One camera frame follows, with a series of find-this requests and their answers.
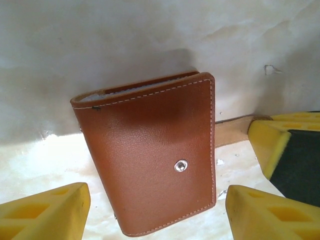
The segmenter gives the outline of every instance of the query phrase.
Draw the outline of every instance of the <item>white surface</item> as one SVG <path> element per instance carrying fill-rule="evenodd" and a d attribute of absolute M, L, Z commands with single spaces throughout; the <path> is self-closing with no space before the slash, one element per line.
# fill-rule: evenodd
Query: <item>white surface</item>
<path fill-rule="evenodd" d="M 82 134 L 50 135 L 46 140 L 1 148 L 0 204 L 75 182 L 89 185 L 91 207 L 84 240 L 126 240 L 100 182 Z M 248 141 L 215 150 L 216 206 L 137 240 L 232 240 L 225 208 L 229 185 L 279 194 L 263 176 Z"/>
<path fill-rule="evenodd" d="M 0 144 L 79 133 L 72 97 L 193 68 L 217 121 L 319 110 L 319 23 L 319 0 L 2 0 Z"/>

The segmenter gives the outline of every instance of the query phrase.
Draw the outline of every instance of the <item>yellow foam block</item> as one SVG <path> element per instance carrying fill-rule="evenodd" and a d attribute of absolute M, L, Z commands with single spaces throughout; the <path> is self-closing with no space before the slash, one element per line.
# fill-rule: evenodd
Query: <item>yellow foam block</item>
<path fill-rule="evenodd" d="M 320 207 L 240 185 L 225 207 L 234 240 L 320 240 Z"/>
<path fill-rule="evenodd" d="M 272 116 L 274 121 L 320 123 L 320 112 L 295 112 Z"/>
<path fill-rule="evenodd" d="M 0 240 L 81 240 L 90 201 L 77 182 L 0 204 Z"/>
<path fill-rule="evenodd" d="M 288 130 L 320 132 L 320 122 L 256 120 L 251 123 L 248 138 L 263 175 L 270 180 L 291 137 Z"/>

